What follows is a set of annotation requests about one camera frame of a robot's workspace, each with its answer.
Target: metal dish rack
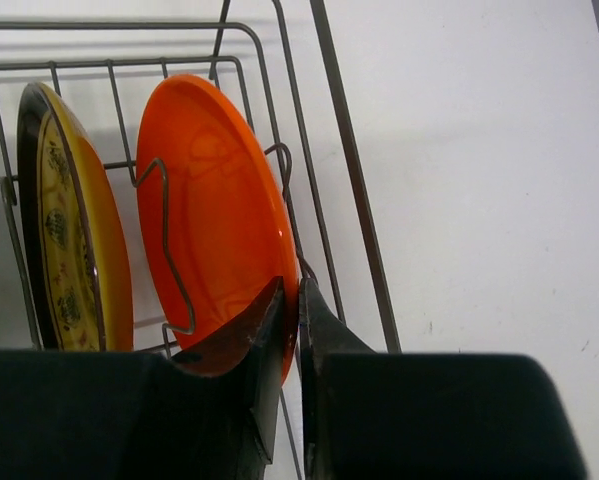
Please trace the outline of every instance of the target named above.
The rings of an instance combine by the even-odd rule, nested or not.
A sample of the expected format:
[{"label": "metal dish rack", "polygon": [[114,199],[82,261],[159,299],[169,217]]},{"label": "metal dish rack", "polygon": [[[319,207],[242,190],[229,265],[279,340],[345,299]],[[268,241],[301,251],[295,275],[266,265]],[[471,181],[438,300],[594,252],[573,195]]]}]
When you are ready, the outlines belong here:
[{"label": "metal dish rack", "polygon": [[[312,194],[312,200],[315,209],[315,215],[317,224],[319,226],[321,243],[323,246],[324,256],[328,269],[328,276],[330,285],[332,287],[332,293],[334,297],[335,309],[339,319],[345,323],[345,315],[343,304],[341,300],[341,294],[339,291],[339,284],[337,274],[335,271],[334,260],[332,250],[330,247],[330,241],[328,238],[328,231],[326,222],[324,219],[323,209],[321,205],[319,189],[317,186],[317,179],[315,170],[313,167],[312,155],[310,145],[308,141],[308,135],[306,131],[306,124],[303,116],[303,109],[300,100],[299,87],[297,84],[297,78],[295,74],[295,67],[292,58],[292,52],[290,48],[290,41],[288,38],[288,30],[286,27],[286,21],[283,14],[281,0],[272,0],[275,8],[277,22],[279,26],[279,33],[281,36],[281,42],[283,47],[284,60],[287,68],[288,80],[290,84],[290,91],[292,95],[292,102],[294,105],[297,125],[299,129],[299,138],[301,141],[302,154],[306,164],[306,170],[308,174],[308,181]],[[337,117],[337,123],[341,135],[342,145],[350,176],[350,182],[353,190],[355,199],[355,206],[359,216],[361,224],[362,235],[368,257],[368,263],[370,266],[370,272],[372,275],[373,285],[375,289],[375,295],[379,306],[379,313],[381,324],[384,331],[384,337],[388,351],[396,353],[400,351],[399,339],[397,335],[397,329],[395,325],[394,315],[392,312],[392,305],[390,302],[390,296],[387,288],[386,278],[383,270],[383,264],[379,251],[379,245],[377,242],[376,232],[374,229],[372,213],[368,202],[368,197],[365,188],[365,182],[363,172],[361,169],[361,163],[357,152],[357,147],[354,138],[354,132],[352,129],[352,123],[350,115],[348,113],[348,105],[346,102],[343,83],[337,64],[337,58],[335,54],[334,45],[331,38],[330,27],[328,24],[328,18],[326,10],[323,4],[323,0],[310,0],[315,26],[317,28],[317,34],[319,37],[319,44],[323,56],[323,62],[328,76],[328,82],[330,86],[331,97],[335,108],[335,114]],[[242,101],[245,110],[245,116],[248,124],[254,130],[253,116],[250,108],[248,90],[244,78],[243,67],[241,61],[236,56],[221,55],[221,46],[226,30],[239,30],[244,32],[251,40],[256,50],[257,62],[261,75],[261,82],[263,85],[263,91],[265,95],[265,103],[270,119],[270,128],[272,130],[272,137],[274,144],[268,148],[265,153],[266,155],[276,153],[279,164],[279,169],[282,178],[283,197],[286,201],[288,215],[293,231],[295,246],[299,258],[299,264],[301,273],[303,276],[312,276],[314,273],[310,269],[308,263],[303,258],[301,239],[297,230],[297,222],[295,219],[292,195],[290,192],[290,173],[292,160],[290,150],[283,143],[279,127],[277,124],[277,117],[275,113],[275,106],[272,98],[272,91],[270,80],[268,76],[268,70],[266,66],[266,60],[264,56],[264,50],[262,42],[255,33],[255,31],[248,25],[240,22],[227,21],[228,10],[230,7],[230,0],[223,0],[221,13],[217,22],[196,22],[196,21],[155,21],[155,22],[144,22],[144,21],[123,21],[123,22],[91,22],[91,21],[0,21],[0,30],[12,31],[12,30],[81,30],[81,31],[103,31],[103,30],[114,30],[114,31],[148,31],[148,30],[210,30],[216,31],[216,37],[214,41],[214,48],[210,55],[207,56],[190,56],[190,57],[149,57],[149,58],[104,58],[104,59],[92,59],[92,60],[63,60],[54,61],[52,59],[42,61],[24,61],[24,62],[0,62],[0,71],[30,71],[30,70],[42,70],[49,71],[52,78],[52,83],[55,91],[61,94],[61,85],[57,71],[61,69],[80,69],[90,67],[103,67],[107,69],[107,73],[110,79],[110,86],[115,103],[115,110],[117,114],[117,120],[119,124],[120,136],[123,143],[123,150],[125,153],[125,161],[106,163],[104,167],[107,170],[128,168],[130,180],[135,187],[139,187],[143,178],[155,170],[160,170],[164,186],[164,224],[167,224],[167,172],[163,168],[163,163],[160,160],[155,159],[151,164],[151,167],[145,172],[145,174],[137,179],[134,173],[134,161],[132,160],[130,146],[128,141],[128,134],[124,123],[124,118],[121,109],[121,103],[119,99],[119,92],[117,88],[117,81],[115,77],[115,67],[131,67],[131,66],[161,66],[161,70],[164,78],[168,76],[168,66],[176,64],[206,64],[208,65],[208,75],[211,81],[214,81],[215,85],[220,88],[219,75],[217,71],[217,65],[220,63],[231,63],[234,65],[239,88],[241,91]],[[17,263],[19,272],[19,278],[21,281],[21,288],[23,290],[23,297],[26,307],[26,314],[28,319],[28,326],[30,330],[30,338],[35,348],[41,348],[41,342],[39,340],[39,333],[37,329],[37,321],[35,317],[34,305],[32,302],[32,295],[30,292],[30,280],[28,278],[27,268],[25,264],[24,253],[21,247],[19,232],[17,231],[17,225],[13,213],[13,206],[17,204],[17,194],[15,188],[15,182],[17,182],[17,175],[12,173],[10,157],[6,145],[6,135],[4,132],[4,126],[2,122],[2,115],[0,111],[0,150],[3,160],[3,167],[5,171],[4,176],[0,176],[0,191],[1,199],[4,206],[4,213],[7,220],[8,230],[12,241],[12,247],[14,256]],[[164,228],[164,241],[163,248],[166,254],[166,258],[170,258],[167,245],[167,229]],[[194,330],[194,310],[189,300],[188,294],[183,287],[181,280],[177,274],[176,266],[172,261],[169,262],[173,270],[175,278],[178,280],[178,286],[181,293],[186,300],[186,304],[189,307],[190,312],[190,328],[181,329],[183,333],[191,334]],[[170,347],[176,345],[176,342],[169,341],[167,337],[167,330],[173,327],[164,324],[162,325],[162,332],[164,337],[163,344],[156,345],[154,347],[145,349],[144,351],[158,352],[165,350],[169,354]],[[297,455],[297,449],[294,442],[294,436],[290,425],[288,409],[286,401],[281,395],[281,405],[284,414],[285,424],[288,429],[290,438],[290,444],[292,454],[294,458],[296,473],[298,478],[302,478],[301,470],[299,467],[299,458]]]}]

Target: wire rack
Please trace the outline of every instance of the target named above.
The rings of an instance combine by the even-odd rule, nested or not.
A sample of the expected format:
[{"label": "wire rack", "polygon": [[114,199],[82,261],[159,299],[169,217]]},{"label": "wire rack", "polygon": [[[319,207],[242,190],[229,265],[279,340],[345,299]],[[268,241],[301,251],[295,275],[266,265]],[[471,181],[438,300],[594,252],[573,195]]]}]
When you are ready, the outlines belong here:
[{"label": "wire rack", "polygon": [[[312,154],[310,150],[310,144],[308,140],[308,134],[306,130],[306,124],[303,115],[303,109],[299,94],[299,87],[297,84],[297,78],[295,74],[295,67],[292,58],[292,52],[290,48],[290,41],[288,38],[288,30],[286,27],[286,21],[283,14],[283,9],[280,0],[272,0],[275,8],[279,33],[281,37],[281,43],[283,48],[283,55],[285,65],[288,74],[288,80],[290,84],[290,92],[292,95],[292,103],[294,106],[295,116],[297,120],[297,126],[299,130],[299,138],[301,141],[302,156],[305,161],[306,171],[308,176],[308,182],[310,185],[310,191],[312,201],[314,204],[314,211],[316,215],[317,224],[319,227],[321,243],[325,256],[328,280],[332,288],[333,298],[337,316],[345,323],[344,307],[341,300],[341,293],[339,289],[339,282],[337,273],[335,270],[332,249],[328,237],[328,229],[324,219],[324,213],[322,209],[321,199],[319,195],[319,189],[317,185],[317,178],[313,166]],[[375,295],[379,306],[379,313],[381,324],[384,331],[384,337],[386,339],[386,345],[388,351],[399,352],[399,339],[397,336],[397,329],[395,326],[394,315],[392,312],[392,305],[390,302],[390,296],[386,284],[386,278],[383,270],[381,255],[379,251],[379,245],[374,229],[372,220],[372,214],[368,202],[368,197],[365,188],[365,182],[363,178],[363,172],[361,169],[361,163],[357,152],[357,147],[354,138],[354,132],[352,129],[352,123],[348,113],[348,106],[343,90],[343,83],[341,81],[341,75],[337,64],[337,58],[334,50],[334,45],[331,38],[330,28],[326,15],[326,10],[323,5],[323,0],[310,0],[315,26],[317,28],[317,34],[319,37],[319,44],[321,47],[323,62],[328,77],[330,86],[330,92],[332,102],[335,108],[335,114],[337,117],[337,123],[341,134],[342,146],[346,158],[348,172],[350,176],[351,187],[355,199],[355,206],[357,208],[359,221],[361,224],[362,235],[364,244],[366,247],[366,253],[368,257],[368,263],[370,266],[370,272],[372,275],[373,285],[375,289]],[[260,72],[261,83],[263,86],[263,92],[265,96],[266,109],[270,121],[270,128],[272,131],[273,145],[268,148],[265,153],[266,155],[275,154],[279,165],[279,171],[282,179],[283,198],[286,201],[288,210],[288,216],[293,231],[295,246],[299,258],[299,265],[301,268],[301,274],[303,276],[313,276],[314,273],[309,267],[308,263],[303,258],[303,250],[301,245],[301,238],[297,229],[297,221],[295,218],[295,212],[293,207],[293,199],[289,187],[290,173],[292,167],[292,157],[290,150],[283,143],[279,126],[277,122],[277,116],[275,111],[275,104],[272,97],[272,89],[270,79],[268,75],[268,69],[266,65],[266,59],[264,56],[264,50],[262,42],[255,33],[255,31],[248,25],[240,22],[228,21],[228,11],[230,7],[230,0],[223,0],[221,13],[217,22],[196,22],[196,21],[185,21],[185,22],[145,22],[145,21],[124,21],[124,22],[81,22],[81,21],[40,21],[40,22],[26,22],[26,21],[0,21],[0,30],[2,31],[13,31],[13,30],[76,30],[76,31],[164,31],[164,30],[206,30],[216,32],[214,48],[212,53],[206,56],[183,56],[183,57],[145,57],[145,58],[102,58],[92,60],[42,60],[42,61],[24,61],[24,62],[0,62],[1,71],[45,71],[50,72],[52,83],[55,91],[61,95],[61,84],[57,72],[61,69],[85,69],[91,67],[100,67],[107,70],[107,74],[110,80],[110,88],[112,90],[115,111],[117,115],[119,134],[121,136],[123,151],[125,154],[124,161],[118,161],[113,163],[106,163],[104,167],[107,170],[127,168],[130,176],[130,180],[133,186],[140,186],[142,180],[153,171],[160,171],[162,175],[162,182],[164,184],[164,239],[163,248],[166,258],[169,257],[168,241],[167,241],[167,172],[163,166],[163,163],[159,159],[155,159],[151,164],[151,167],[144,173],[144,175],[137,179],[134,173],[134,161],[131,156],[130,143],[128,140],[128,133],[124,122],[124,117],[121,109],[121,102],[119,98],[119,91],[117,86],[117,77],[115,75],[115,69],[117,67],[137,67],[137,66],[160,66],[164,78],[168,77],[168,67],[178,64],[201,64],[207,65],[208,77],[215,83],[218,88],[221,88],[219,81],[219,74],[217,66],[222,63],[229,63],[234,65],[237,73],[239,90],[241,92],[242,102],[244,105],[244,114],[248,124],[254,131],[253,115],[250,107],[250,101],[248,96],[248,89],[243,73],[243,66],[240,59],[236,56],[222,55],[221,46],[224,37],[224,32],[229,30],[238,30],[245,33],[252,41],[256,51],[256,58],[258,63],[258,69]],[[28,327],[30,330],[30,338],[35,348],[41,348],[41,342],[39,340],[39,333],[37,328],[37,321],[35,317],[34,305],[32,302],[32,295],[30,291],[30,280],[25,264],[24,252],[21,247],[20,236],[17,230],[17,224],[15,221],[13,206],[17,204],[17,193],[15,183],[17,182],[17,175],[14,175],[11,167],[11,160],[8,154],[6,145],[6,135],[4,131],[2,114],[0,111],[0,150],[4,167],[4,176],[0,176],[0,191],[1,199],[4,207],[4,213],[7,220],[8,230],[10,239],[12,241],[13,253],[16,260],[19,278],[21,282],[21,288],[23,291],[23,298],[26,307],[26,315],[28,319]],[[175,278],[179,278],[176,265],[170,262],[171,269]],[[186,300],[186,304],[189,307],[190,313],[190,325],[187,329],[181,329],[184,333],[192,333],[194,330],[194,309],[190,303],[189,296],[185,291],[180,280],[178,280],[178,286]],[[145,349],[144,351],[158,352],[166,351],[169,355],[170,348],[176,345],[176,342],[169,340],[167,336],[168,329],[172,329],[168,324],[162,325],[162,332],[164,342],[160,345]],[[299,467],[299,458],[297,455],[297,448],[294,442],[294,436],[291,429],[291,423],[289,420],[288,408],[286,405],[283,393],[281,395],[281,406],[284,415],[285,425],[288,429],[290,438],[290,446],[294,458],[295,468],[297,477],[302,478],[301,469]]]}]

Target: yellow plate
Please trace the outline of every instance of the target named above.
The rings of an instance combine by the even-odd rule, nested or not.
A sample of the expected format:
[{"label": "yellow plate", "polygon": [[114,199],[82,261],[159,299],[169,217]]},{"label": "yellow plate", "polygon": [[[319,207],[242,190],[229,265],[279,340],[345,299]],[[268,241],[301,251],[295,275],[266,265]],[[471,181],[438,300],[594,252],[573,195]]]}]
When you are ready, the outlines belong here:
[{"label": "yellow plate", "polygon": [[44,347],[131,351],[130,267],[110,184],[79,121],[42,83],[21,96],[17,165]]}]

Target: white wall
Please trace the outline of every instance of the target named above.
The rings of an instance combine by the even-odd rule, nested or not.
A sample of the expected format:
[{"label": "white wall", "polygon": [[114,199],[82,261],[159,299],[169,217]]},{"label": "white wall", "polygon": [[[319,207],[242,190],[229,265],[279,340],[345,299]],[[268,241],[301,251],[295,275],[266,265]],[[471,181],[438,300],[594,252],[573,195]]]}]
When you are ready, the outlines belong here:
[{"label": "white wall", "polygon": [[[210,18],[219,8],[219,2],[212,9],[193,3],[98,0],[57,11],[60,2],[54,0],[1,1],[0,15]],[[234,18],[254,19],[264,39],[282,135],[297,157],[292,191],[302,240],[329,295],[272,6],[265,0],[233,3]],[[286,3],[349,325],[381,349],[308,2]],[[328,9],[404,350],[534,356],[555,380],[592,476],[599,478],[599,36],[590,1],[330,0]],[[118,49],[103,35],[66,35],[44,41],[80,56]],[[168,43],[154,48],[145,42],[154,36],[131,38],[135,45],[123,53],[193,50],[175,44],[182,36],[160,36]],[[228,35],[226,51],[249,55],[258,134],[269,144],[253,50],[243,38]],[[0,55],[23,55],[4,48],[8,42],[24,44],[19,52],[34,44],[30,36],[0,35]],[[211,48],[207,41],[195,45],[195,51]],[[53,48],[27,47],[24,53],[46,56]],[[123,79],[131,131],[157,80],[156,74]],[[72,80],[64,96],[100,153],[113,161],[122,150],[106,82]],[[0,86],[11,110],[21,87]],[[234,92],[234,83],[226,88]],[[14,114],[5,115],[14,132]],[[125,182],[123,172],[113,176],[132,257],[137,317],[149,318],[159,315],[159,306],[150,293],[133,192]],[[0,220],[0,345],[21,345],[25,322],[4,225]],[[141,335],[139,343],[155,340],[151,333]],[[296,377],[286,391],[296,428]],[[282,422],[278,440],[267,478],[292,478]]]}]

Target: plate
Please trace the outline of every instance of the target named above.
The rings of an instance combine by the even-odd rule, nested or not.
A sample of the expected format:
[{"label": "plate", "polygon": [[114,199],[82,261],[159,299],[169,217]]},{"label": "plate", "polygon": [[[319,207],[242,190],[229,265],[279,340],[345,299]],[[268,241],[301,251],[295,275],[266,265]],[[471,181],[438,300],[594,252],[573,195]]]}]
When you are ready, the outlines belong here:
[{"label": "plate", "polygon": [[[169,250],[195,310],[194,345],[241,313],[274,276],[286,296],[284,372],[297,331],[297,257],[285,204],[252,130],[217,88],[194,75],[164,80],[141,120],[137,177],[161,158],[169,179]],[[137,189],[150,272],[166,319],[189,325],[162,247],[162,180]]]},{"label": "plate", "polygon": [[44,348],[132,350],[128,253],[106,172],[79,121],[42,83],[21,96],[17,166]]}]

